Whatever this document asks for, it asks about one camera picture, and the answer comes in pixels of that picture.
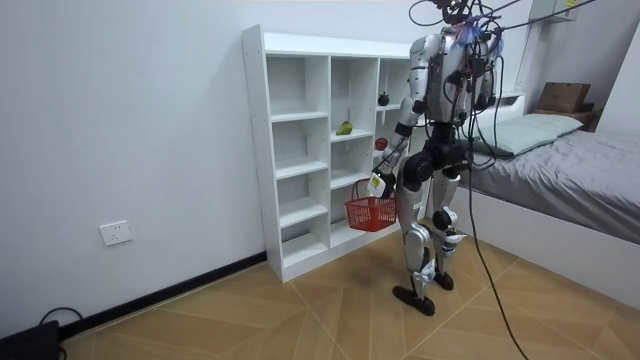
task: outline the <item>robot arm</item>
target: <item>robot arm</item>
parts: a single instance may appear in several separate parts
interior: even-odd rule
[[[393,193],[396,178],[393,169],[398,165],[409,146],[409,138],[418,119],[427,109],[429,67],[432,59],[442,48],[442,36],[429,35],[416,40],[411,46],[411,72],[409,73],[409,96],[400,104],[400,120],[391,137],[389,146],[382,154],[382,162],[373,172],[369,191],[376,197],[388,198]]]

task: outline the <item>power socket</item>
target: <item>power socket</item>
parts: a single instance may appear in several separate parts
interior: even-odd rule
[[[100,233],[106,246],[133,240],[133,236],[131,236],[131,231],[129,230],[129,223],[126,221],[102,225],[100,226]]]

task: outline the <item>red basket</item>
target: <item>red basket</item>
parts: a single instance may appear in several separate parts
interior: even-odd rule
[[[369,179],[356,181],[351,189],[351,200],[345,203],[349,227],[356,230],[376,232],[396,222],[395,199],[378,199],[373,196],[360,197],[358,184]]]

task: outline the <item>black device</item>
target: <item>black device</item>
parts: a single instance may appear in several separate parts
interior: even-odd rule
[[[0,339],[0,360],[58,360],[59,327],[49,321]]]

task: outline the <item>floor tile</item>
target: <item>floor tile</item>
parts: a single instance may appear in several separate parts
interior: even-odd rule
[[[257,360],[292,360],[307,312],[302,312],[270,329]]]
[[[371,331],[371,290],[343,290],[336,342],[349,360],[368,360]]]
[[[407,354],[402,302],[388,287],[373,290],[371,360],[400,360]]]
[[[343,290],[323,298],[322,300],[311,305],[311,311],[329,331],[332,338],[336,337],[338,332],[338,321],[340,320],[340,309],[342,307]]]
[[[391,292],[411,286],[396,232],[285,284],[255,266],[64,346],[70,360],[520,359],[471,240],[454,290],[426,288],[432,317]],[[639,311],[481,247],[531,360],[640,360]]]
[[[640,310],[620,304],[594,352],[606,360],[640,359]]]
[[[91,360],[95,334],[84,335],[63,344],[69,360]]]
[[[268,329],[303,312],[306,306],[203,290],[159,309]]]
[[[511,255],[483,241],[480,241],[480,250],[494,279],[498,278],[509,266],[518,260],[517,256]],[[473,237],[471,236],[467,236],[458,244],[456,252],[451,258],[451,266],[477,282],[486,285],[489,284],[489,278],[482,266],[482,261],[478,256]]]
[[[544,354],[549,358],[584,359],[590,356],[584,347],[524,311],[513,306],[506,306],[505,311],[516,339],[531,357]],[[491,289],[485,289],[441,329],[510,340]]]
[[[267,331],[263,331],[249,340],[224,352],[218,360],[255,360],[262,348]]]
[[[246,325],[152,310],[110,326],[101,333],[117,334],[209,354],[222,354],[261,331]]]
[[[501,297],[593,350],[613,316],[615,301],[519,260],[496,282]]]
[[[267,264],[215,283],[203,290],[304,306],[304,301],[293,286],[290,283],[283,284]]]
[[[340,350],[338,345],[334,344],[333,352],[331,353],[331,360],[349,360],[349,359],[347,359],[347,357],[344,355],[342,350]]]
[[[334,342],[329,333],[318,319],[311,312],[308,312],[298,340],[294,359],[331,360],[333,345]]]
[[[128,338],[111,333],[96,336],[94,360],[214,360],[206,354],[180,347]]]

